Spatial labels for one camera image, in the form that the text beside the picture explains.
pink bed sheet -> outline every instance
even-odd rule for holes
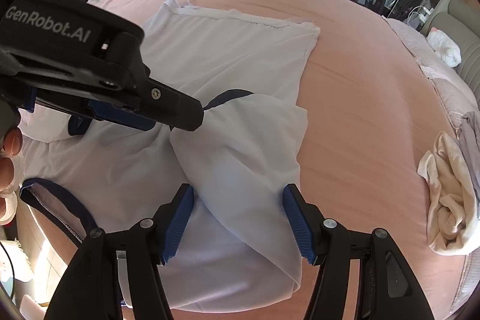
[[[141,24],[163,1],[104,0],[98,6]],[[435,318],[446,318],[464,257],[440,256],[428,248],[429,193],[416,168],[436,135],[446,131],[453,136],[453,130],[430,82],[387,23],[347,0],[179,1],[265,17],[313,19],[321,27],[297,102],[309,118],[298,155],[302,193],[325,217],[348,229],[386,228],[422,285]],[[300,290],[270,307],[232,314],[175,311],[174,316],[303,319],[317,271],[304,263]],[[345,319],[355,312],[357,275],[353,263]]]

human hand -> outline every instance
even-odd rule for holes
[[[16,156],[22,149],[23,137],[20,129],[15,128],[7,133],[3,142],[3,149],[6,155]],[[0,158],[0,191],[6,189],[8,185],[14,180],[13,162],[9,157],[4,156]],[[3,216],[6,211],[5,199],[0,197],[0,216]]]

black cable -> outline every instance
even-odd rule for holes
[[[13,300],[13,296],[15,295],[15,269],[14,269],[14,264],[12,263],[11,259],[10,259],[10,255],[8,254],[6,248],[3,246],[3,244],[0,242],[0,246],[2,246],[3,250],[5,251],[5,254],[7,255],[7,258],[10,262],[10,267],[11,267],[11,275],[12,275],[12,278],[13,278],[13,282],[11,284],[11,293],[10,293],[10,300]]]

gray leather headboard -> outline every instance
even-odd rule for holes
[[[435,27],[445,32],[460,47],[462,62],[457,74],[480,103],[480,13],[462,0],[440,0],[421,33],[427,36]]]

blue gripper pad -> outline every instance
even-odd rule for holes
[[[305,216],[300,210],[289,185],[285,186],[283,189],[282,201],[283,209],[289,219],[290,227],[292,228],[300,253],[302,254],[302,257],[308,260],[309,264],[313,265],[317,258],[313,247],[314,235]]]
[[[167,229],[165,230],[163,251],[161,254],[162,261],[166,264],[170,258],[173,258],[177,253],[177,248],[182,239],[183,232],[187,226],[188,219],[193,209],[194,190],[189,186],[182,199],[180,200],[177,209],[175,210],[172,219],[170,220]]]

